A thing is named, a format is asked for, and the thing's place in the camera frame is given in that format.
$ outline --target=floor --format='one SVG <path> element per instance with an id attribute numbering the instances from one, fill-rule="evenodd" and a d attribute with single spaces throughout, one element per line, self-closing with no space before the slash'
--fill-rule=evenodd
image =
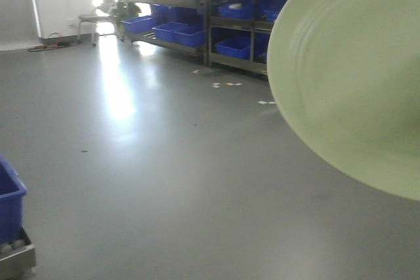
<path id="1" fill-rule="evenodd" d="M 107 37 L 0 53 L 0 100 L 34 279 L 420 279 L 420 203 L 315 156 L 264 79 Z"/>

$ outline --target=shelf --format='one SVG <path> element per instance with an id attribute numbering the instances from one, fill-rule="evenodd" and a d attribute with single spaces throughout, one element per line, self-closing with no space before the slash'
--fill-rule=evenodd
<path id="1" fill-rule="evenodd" d="M 185 54 L 192 56 L 201 56 L 205 51 L 205 45 L 200 47 L 188 47 L 172 42 L 162 41 L 161 39 L 156 39 L 155 33 L 153 31 L 147 31 L 144 33 L 126 33 L 127 37 L 131 39 L 132 42 L 142 41 L 157 46 L 165 47 L 166 49 L 173 49 Z"/>
<path id="2" fill-rule="evenodd" d="M 250 30 L 252 28 L 252 20 L 240 20 L 231 18 L 221 18 L 219 16 L 211 16 L 210 24 L 212 26 L 220 26 L 235 30 Z"/>
<path id="3" fill-rule="evenodd" d="M 226 55 L 217 54 L 215 52 L 210 53 L 209 55 L 210 62 L 216 62 L 218 64 L 223 64 L 230 67 L 240 68 L 255 73 L 261 73 L 267 75 L 267 66 L 259 62 L 253 62 L 251 60 L 244 60 L 239 58 L 234 58 Z"/>
<path id="4" fill-rule="evenodd" d="M 35 246 L 24 229 L 21 229 L 19 238 L 25 240 L 25 246 L 0 255 L 0 280 L 30 272 L 36 266 Z"/>
<path id="5" fill-rule="evenodd" d="M 266 21 L 254 22 L 254 28 L 258 31 L 263 31 L 264 33 L 271 33 L 273 26 L 274 26 L 273 22 L 266 22 Z"/>
<path id="6" fill-rule="evenodd" d="M 231 18 L 221 18 L 218 16 L 210 17 L 210 25 L 218 26 L 221 28 L 228 28 L 234 30 L 246 30 L 255 29 L 263 33 L 271 33 L 274 23 L 265 21 L 254 21 L 254 20 L 239 20 Z"/>
<path id="7" fill-rule="evenodd" d="M 124 0 L 132 3 L 149 3 L 183 8 L 201 8 L 205 0 Z"/>

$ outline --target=wall outlet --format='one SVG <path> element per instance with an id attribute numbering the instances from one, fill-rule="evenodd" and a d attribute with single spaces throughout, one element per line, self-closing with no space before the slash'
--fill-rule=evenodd
<path id="1" fill-rule="evenodd" d="M 75 21 L 74 19 L 67 19 L 67 25 L 68 25 L 70 28 L 74 28 L 74 27 L 75 27 L 75 25 L 76 25 L 76 21 Z"/>

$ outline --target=metal shelving rack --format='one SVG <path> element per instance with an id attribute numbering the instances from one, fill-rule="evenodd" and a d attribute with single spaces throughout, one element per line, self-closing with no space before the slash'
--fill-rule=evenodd
<path id="1" fill-rule="evenodd" d="M 207 12 L 209 13 L 207 19 L 207 36 L 208 36 L 208 61 L 209 65 L 212 66 L 213 62 L 218 64 L 224 64 L 227 66 L 241 68 L 244 70 L 252 71 L 255 73 L 261 73 L 266 75 L 267 68 L 266 64 L 256 62 L 254 57 L 254 44 L 255 44 L 255 33 L 271 33 L 274 23 L 265 22 L 262 20 L 238 20 L 232 18 L 221 18 L 219 16 L 211 16 L 213 0 L 206 0 Z M 211 38 L 211 29 L 214 27 L 228 28 L 234 30 L 245 30 L 251 33 L 251 57 L 249 60 L 234 58 L 217 54 L 214 48 L 214 42 Z"/>
<path id="2" fill-rule="evenodd" d="M 33 269 L 36 267 L 35 245 L 23 228 L 20 230 L 19 239 L 24 240 L 23 247 L 0 255 L 0 280 L 15 279 L 20 276 L 26 279 L 33 275 Z"/>
<path id="3" fill-rule="evenodd" d="M 128 3 L 148 3 L 148 4 L 155 4 L 155 5 L 165 5 L 171 7 L 182 7 L 182 8 L 206 8 L 205 1 L 206 0 L 123 0 Z M 126 33 L 126 36 L 132 41 L 143 41 L 147 43 L 151 43 L 157 46 L 165 47 L 167 49 L 173 49 L 179 52 L 183 52 L 185 54 L 189 54 L 192 56 L 203 56 L 204 62 L 207 63 L 207 45 L 203 45 L 200 47 L 188 47 L 172 42 L 162 41 L 160 39 L 156 39 L 153 30 L 144 32 L 144 33 Z"/>

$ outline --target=electrical cord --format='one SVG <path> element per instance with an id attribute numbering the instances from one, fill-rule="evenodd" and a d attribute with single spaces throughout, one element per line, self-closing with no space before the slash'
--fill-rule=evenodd
<path id="1" fill-rule="evenodd" d="M 62 41 L 63 36 L 58 32 L 54 32 L 54 33 L 51 33 L 50 35 L 48 35 L 47 40 L 49 40 L 51 38 L 51 36 L 53 36 L 53 35 L 58 35 L 57 43 L 34 46 L 31 49 L 28 49 L 28 52 L 43 52 L 43 51 L 46 51 L 46 50 L 65 49 L 66 47 L 78 46 L 78 44 L 79 44 L 78 42 L 71 43 L 71 42 L 68 42 L 68 41 Z"/>

